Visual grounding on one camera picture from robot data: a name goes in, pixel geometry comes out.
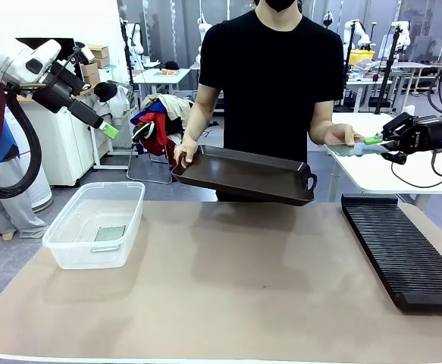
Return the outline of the white cabinet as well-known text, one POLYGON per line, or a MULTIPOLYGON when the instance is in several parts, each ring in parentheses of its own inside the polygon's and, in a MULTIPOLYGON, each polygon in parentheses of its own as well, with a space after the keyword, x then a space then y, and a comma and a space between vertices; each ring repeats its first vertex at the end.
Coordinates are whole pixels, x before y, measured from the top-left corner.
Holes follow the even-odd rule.
POLYGON ((42 166, 51 186, 78 187, 93 166, 93 147, 88 126, 66 108, 53 113, 32 99, 20 97, 42 149, 42 166))

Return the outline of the stacked cardboard boxes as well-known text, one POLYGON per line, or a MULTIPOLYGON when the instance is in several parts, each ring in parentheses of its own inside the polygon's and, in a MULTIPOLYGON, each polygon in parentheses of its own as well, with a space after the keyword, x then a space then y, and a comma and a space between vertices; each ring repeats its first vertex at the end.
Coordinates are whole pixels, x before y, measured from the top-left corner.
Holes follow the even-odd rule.
POLYGON ((88 45, 89 49, 95 56, 94 62, 88 65, 82 64, 80 66, 83 80, 86 84, 91 86, 95 86, 97 83, 100 83, 100 73, 99 71, 104 67, 109 66, 110 58, 109 58, 109 49, 106 45, 88 45))

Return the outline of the grey hanging cloth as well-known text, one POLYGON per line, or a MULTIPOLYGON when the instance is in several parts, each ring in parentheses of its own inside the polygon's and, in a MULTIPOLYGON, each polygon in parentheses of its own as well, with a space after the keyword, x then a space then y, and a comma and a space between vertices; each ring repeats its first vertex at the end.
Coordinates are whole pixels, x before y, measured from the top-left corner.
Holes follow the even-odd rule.
MULTIPOLYGON (((0 163, 0 185, 15 184, 23 172, 15 159, 0 163)), ((38 239, 48 225, 32 209, 27 192, 9 199, 0 199, 0 234, 18 232, 21 238, 38 239)))

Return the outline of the metal frame chair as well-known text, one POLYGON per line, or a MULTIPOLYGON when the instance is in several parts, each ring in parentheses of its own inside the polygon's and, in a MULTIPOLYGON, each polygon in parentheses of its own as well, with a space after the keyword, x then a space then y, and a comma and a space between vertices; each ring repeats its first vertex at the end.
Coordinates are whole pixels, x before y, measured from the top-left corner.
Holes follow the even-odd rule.
POLYGON ((171 184, 171 164, 166 150, 160 156, 146 151, 142 144, 132 145, 127 163, 128 180, 150 184, 171 184))

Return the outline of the person in black t-shirt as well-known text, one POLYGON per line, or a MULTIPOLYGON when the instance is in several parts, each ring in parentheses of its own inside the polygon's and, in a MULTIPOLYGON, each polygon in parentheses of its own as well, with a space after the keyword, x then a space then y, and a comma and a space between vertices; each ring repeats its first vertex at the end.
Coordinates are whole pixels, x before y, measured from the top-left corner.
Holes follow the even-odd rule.
POLYGON ((249 11, 206 32, 199 84, 224 94, 224 148, 306 162, 315 106, 343 95, 343 43, 307 17, 278 31, 249 11))

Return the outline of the person's left hand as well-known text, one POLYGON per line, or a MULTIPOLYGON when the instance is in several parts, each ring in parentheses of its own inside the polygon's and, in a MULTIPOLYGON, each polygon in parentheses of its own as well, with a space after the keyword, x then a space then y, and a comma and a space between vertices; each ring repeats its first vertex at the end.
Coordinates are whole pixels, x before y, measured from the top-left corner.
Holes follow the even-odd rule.
POLYGON ((310 131, 312 140, 318 144, 354 146, 364 136, 354 131, 349 124, 321 124, 310 131))

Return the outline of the black tripod stand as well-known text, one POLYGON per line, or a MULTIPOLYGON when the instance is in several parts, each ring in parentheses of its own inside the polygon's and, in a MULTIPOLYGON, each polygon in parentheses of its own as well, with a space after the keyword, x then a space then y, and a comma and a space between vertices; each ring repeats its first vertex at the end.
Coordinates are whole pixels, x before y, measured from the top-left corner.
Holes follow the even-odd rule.
POLYGON ((375 112, 374 112, 375 115, 379 115, 381 113, 381 106, 384 101, 384 94, 385 94, 385 91, 387 88, 387 83, 389 80, 390 71, 391 71, 392 65, 394 63, 394 56, 396 54, 398 40, 399 40, 400 34, 403 31, 402 27, 399 25, 398 22, 393 22, 391 26, 394 28, 393 41, 392 41, 392 45, 390 48, 390 54, 387 58, 386 67, 385 67, 385 71, 384 71, 384 77, 383 77, 383 80, 381 83, 381 89, 380 89, 378 100, 377 100, 376 107, 375 107, 375 112))

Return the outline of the dark brown plastic tray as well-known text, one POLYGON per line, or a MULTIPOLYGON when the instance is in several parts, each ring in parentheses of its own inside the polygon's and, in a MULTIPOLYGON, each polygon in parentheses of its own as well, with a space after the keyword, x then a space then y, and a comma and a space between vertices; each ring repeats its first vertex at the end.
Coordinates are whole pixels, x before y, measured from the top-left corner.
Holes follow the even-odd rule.
POLYGON ((205 145, 188 167, 179 163, 171 174, 182 184, 292 206, 312 202, 317 185, 304 162, 205 145))

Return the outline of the black slotted PCB rack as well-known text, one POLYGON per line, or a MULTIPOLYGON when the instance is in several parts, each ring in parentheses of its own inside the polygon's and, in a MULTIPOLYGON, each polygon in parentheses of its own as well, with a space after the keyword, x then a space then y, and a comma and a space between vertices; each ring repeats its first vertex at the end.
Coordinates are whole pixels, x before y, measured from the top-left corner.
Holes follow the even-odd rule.
POLYGON ((395 307, 442 314, 442 255, 395 195, 343 194, 341 208, 395 307))

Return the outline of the pile of colourful clothes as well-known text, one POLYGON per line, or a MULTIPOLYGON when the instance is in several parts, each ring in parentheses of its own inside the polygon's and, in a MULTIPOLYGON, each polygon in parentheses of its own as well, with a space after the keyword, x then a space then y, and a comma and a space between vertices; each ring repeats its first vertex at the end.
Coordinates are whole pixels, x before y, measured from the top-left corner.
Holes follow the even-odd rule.
POLYGON ((143 100, 133 125, 132 143, 139 144, 138 153, 146 151, 155 156, 167 153, 173 158, 174 147, 183 138, 193 102, 170 94, 151 94, 143 100))

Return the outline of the white round-cornered table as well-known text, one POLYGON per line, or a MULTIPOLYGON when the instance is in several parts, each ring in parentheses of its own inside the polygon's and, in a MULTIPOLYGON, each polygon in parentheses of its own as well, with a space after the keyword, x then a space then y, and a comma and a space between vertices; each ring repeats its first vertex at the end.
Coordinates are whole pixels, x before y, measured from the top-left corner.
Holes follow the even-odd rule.
MULTIPOLYGON (((332 120, 335 124, 350 124, 355 132, 364 137, 374 136, 392 119, 390 115, 372 113, 334 113, 332 120)), ((442 184, 436 187, 421 189, 410 186, 391 172, 391 163, 379 155, 369 154, 361 157, 342 157, 332 154, 335 165, 332 172, 329 202, 335 201, 338 178, 343 171, 348 178, 364 193, 398 194, 408 196, 408 200, 421 210, 428 204, 430 196, 442 195, 442 184)), ((418 186, 430 186, 442 180, 431 169, 431 152, 417 152, 407 158, 406 164, 394 165, 397 176, 418 186)), ((435 168, 442 173, 442 153, 437 155, 435 168)))

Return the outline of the black cap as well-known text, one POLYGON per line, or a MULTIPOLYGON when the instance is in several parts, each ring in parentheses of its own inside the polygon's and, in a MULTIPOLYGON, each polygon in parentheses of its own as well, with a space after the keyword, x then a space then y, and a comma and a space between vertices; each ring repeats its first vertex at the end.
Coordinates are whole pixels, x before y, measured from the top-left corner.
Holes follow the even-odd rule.
POLYGON ((93 92, 100 102, 107 102, 117 95, 118 87, 114 83, 100 82, 95 85, 93 92))

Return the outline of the white background table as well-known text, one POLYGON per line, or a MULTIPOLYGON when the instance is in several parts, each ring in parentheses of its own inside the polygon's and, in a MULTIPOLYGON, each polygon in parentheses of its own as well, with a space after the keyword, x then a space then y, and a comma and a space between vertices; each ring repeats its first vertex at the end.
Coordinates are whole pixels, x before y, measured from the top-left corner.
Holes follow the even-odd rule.
POLYGON ((181 68, 177 71, 166 70, 165 72, 158 68, 150 68, 133 76, 133 83, 145 86, 152 93, 160 93, 163 89, 166 89, 168 93, 173 93, 179 90, 180 82, 189 73, 189 68, 181 68))

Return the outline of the person's right hand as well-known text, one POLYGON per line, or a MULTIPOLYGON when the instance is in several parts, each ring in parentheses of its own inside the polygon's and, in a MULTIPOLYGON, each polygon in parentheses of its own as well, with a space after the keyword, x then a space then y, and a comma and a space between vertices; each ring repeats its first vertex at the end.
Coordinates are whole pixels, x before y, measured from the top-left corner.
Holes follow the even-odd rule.
POLYGON ((197 142, 190 136, 185 135, 181 144, 174 148, 174 159, 178 165, 187 168, 193 162, 193 156, 198 149, 197 142))

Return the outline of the yellow plastic bin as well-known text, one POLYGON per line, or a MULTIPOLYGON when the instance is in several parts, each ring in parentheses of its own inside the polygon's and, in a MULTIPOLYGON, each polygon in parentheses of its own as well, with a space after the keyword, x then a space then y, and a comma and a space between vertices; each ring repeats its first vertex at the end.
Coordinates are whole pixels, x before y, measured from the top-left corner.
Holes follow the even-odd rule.
POLYGON ((360 61, 372 60, 374 56, 375 56, 375 51, 363 50, 363 49, 353 49, 350 52, 349 64, 350 64, 350 66, 354 66, 354 65, 358 64, 360 61))

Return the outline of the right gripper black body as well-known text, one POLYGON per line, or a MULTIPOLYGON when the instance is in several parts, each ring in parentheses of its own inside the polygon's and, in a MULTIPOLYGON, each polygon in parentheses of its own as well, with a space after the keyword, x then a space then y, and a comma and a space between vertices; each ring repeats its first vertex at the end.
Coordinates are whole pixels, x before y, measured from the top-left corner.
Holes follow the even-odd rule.
POLYGON ((414 117, 406 136, 409 138, 410 152, 442 149, 442 117, 414 117))

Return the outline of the clear plastic storage box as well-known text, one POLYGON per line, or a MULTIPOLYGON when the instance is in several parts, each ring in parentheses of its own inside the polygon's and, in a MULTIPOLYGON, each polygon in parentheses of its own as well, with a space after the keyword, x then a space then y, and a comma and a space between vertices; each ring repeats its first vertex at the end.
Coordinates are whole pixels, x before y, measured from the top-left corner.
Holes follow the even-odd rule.
POLYGON ((65 204, 42 237, 65 270, 120 268, 133 247, 143 213, 141 182, 84 184, 65 204), (94 242, 103 226, 125 225, 121 242, 94 242))

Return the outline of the person's right forearm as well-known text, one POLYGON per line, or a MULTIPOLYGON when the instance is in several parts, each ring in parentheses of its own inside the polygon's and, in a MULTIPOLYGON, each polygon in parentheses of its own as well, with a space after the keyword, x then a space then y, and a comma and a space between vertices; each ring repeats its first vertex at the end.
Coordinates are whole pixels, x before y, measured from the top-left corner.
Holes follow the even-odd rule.
POLYGON ((187 128, 183 136, 183 144, 196 146, 197 140, 207 128, 215 105, 220 94, 220 90, 199 84, 195 101, 190 109, 187 118, 187 128))

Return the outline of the person's left forearm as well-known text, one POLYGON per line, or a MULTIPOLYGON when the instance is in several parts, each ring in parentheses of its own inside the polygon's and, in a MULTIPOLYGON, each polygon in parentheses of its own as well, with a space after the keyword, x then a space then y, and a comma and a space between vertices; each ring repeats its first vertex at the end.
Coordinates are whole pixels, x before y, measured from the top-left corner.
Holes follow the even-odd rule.
POLYGON ((314 107, 312 121, 309 126, 309 137, 317 145, 329 143, 332 140, 332 116, 334 101, 317 102, 314 107))

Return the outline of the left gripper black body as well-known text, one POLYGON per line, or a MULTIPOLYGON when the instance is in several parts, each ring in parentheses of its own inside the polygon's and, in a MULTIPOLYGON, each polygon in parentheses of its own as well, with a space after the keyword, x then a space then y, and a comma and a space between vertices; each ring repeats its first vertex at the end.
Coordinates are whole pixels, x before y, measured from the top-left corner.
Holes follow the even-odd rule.
POLYGON ((33 93, 33 100, 57 114, 63 107, 71 105, 72 96, 78 96, 84 86, 80 77, 54 61, 45 77, 45 86, 33 93))

